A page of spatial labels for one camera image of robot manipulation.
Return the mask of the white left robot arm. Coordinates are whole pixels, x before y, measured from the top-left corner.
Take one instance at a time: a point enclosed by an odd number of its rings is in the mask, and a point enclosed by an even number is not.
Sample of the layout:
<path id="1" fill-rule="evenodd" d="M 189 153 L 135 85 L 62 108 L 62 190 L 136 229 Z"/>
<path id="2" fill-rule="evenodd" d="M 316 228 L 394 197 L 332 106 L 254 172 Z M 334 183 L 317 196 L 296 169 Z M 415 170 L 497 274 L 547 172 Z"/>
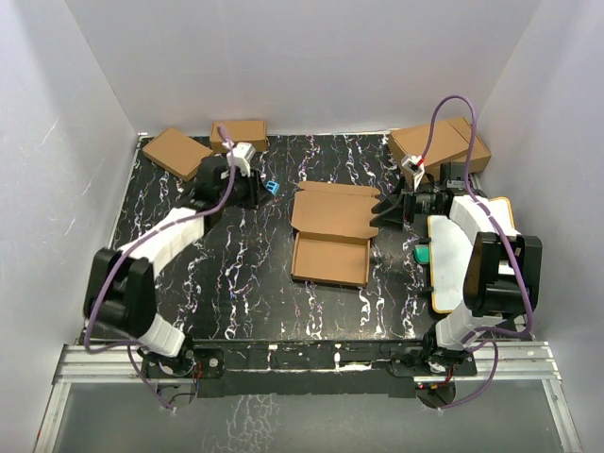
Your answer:
<path id="1" fill-rule="evenodd" d="M 137 240 L 118 249 L 102 248 L 93 259 L 84 299 L 84 345 L 102 327 L 161 357 L 172 375 L 183 377 L 195 354 L 186 335 L 158 311 L 156 279 L 190 245 L 202 240 L 224 209 L 256 210 L 272 195 L 259 170 L 243 158 L 213 156 L 201 161 L 168 214 Z"/>

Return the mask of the blue slotted plastic block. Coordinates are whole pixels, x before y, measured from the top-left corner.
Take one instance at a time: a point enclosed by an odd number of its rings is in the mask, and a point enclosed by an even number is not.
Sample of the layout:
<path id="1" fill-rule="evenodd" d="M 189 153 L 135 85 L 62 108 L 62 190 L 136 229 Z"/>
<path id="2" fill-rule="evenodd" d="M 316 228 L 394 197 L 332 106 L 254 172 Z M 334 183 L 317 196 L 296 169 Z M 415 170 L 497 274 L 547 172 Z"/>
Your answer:
<path id="1" fill-rule="evenodd" d="M 265 182 L 265 188 L 271 195 L 276 195 L 278 193 L 279 184 L 274 180 L 269 180 Z"/>

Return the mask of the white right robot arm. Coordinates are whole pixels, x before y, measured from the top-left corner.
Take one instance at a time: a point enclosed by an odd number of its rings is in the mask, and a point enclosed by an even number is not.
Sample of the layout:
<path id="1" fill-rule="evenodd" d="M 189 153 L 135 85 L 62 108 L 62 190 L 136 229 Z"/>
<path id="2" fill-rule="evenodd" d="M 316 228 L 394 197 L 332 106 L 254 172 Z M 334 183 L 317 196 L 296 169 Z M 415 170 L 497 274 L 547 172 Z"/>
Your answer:
<path id="1" fill-rule="evenodd" d="M 417 216 L 428 220 L 428 289 L 454 303 L 422 339 L 417 358 L 431 374 L 440 375 L 462 363 L 471 344 L 520 315 L 532 316 L 538 301 L 543 244 L 520 234 L 506 211 L 473 192 L 469 176 L 457 162 L 443 165 L 441 178 L 422 188 L 422 159 L 403 160 L 411 177 L 373 209 L 373 227 L 401 229 Z"/>

